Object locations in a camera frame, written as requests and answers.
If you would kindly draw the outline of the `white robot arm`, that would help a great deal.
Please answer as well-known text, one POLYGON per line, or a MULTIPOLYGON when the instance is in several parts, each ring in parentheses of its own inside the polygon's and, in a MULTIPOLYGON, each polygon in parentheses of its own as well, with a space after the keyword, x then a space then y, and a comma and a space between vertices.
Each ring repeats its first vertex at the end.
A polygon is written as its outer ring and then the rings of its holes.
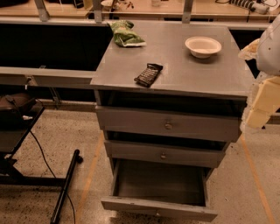
POLYGON ((261 129, 280 109, 280 15, 260 38, 245 46, 238 57, 255 59, 260 71, 248 94, 241 130, 261 129))

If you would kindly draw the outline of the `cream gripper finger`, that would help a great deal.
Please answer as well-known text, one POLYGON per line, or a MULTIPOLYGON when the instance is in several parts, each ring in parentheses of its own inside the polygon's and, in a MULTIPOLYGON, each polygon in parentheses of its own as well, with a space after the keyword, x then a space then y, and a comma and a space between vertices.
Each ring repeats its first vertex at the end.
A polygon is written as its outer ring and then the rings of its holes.
POLYGON ((262 128, 278 109, 280 109, 280 77, 273 76, 258 85, 246 124, 250 128, 262 128))

